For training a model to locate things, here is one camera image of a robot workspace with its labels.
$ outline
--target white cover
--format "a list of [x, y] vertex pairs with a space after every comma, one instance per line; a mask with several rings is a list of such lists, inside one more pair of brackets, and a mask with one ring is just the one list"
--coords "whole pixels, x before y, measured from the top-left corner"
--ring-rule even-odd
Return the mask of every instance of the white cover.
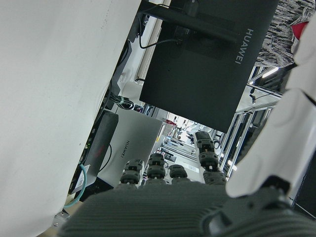
[[62, 209], [139, 3], [0, 2], [0, 236]]
[[301, 37], [295, 57], [299, 65], [290, 75], [287, 91], [272, 111], [268, 122], [237, 165], [226, 190], [231, 197], [257, 191], [271, 175], [296, 188], [316, 147], [316, 16]]

